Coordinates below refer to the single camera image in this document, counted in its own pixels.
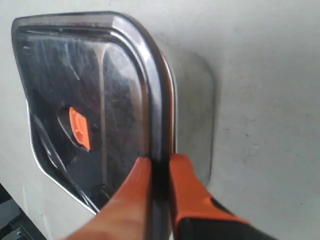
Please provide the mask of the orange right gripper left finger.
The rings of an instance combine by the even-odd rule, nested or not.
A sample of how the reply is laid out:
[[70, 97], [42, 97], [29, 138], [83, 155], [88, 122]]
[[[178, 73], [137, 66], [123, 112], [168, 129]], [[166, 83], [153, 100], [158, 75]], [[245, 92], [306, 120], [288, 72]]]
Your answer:
[[66, 240], [146, 240], [152, 163], [139, 157], [118, 191], [88, 223]]

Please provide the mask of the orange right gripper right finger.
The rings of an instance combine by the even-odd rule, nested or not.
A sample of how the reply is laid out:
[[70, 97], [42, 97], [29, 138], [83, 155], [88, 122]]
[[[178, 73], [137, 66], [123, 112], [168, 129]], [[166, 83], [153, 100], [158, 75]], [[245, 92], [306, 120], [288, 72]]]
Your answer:
[[180, 224], [185, 219], [249, 224], [245, 219], [213, 205], [213, 196], [197, 178], [186, 155], [173, 154], [170, 157], [169, 176], [174, 237], [180, 236]]

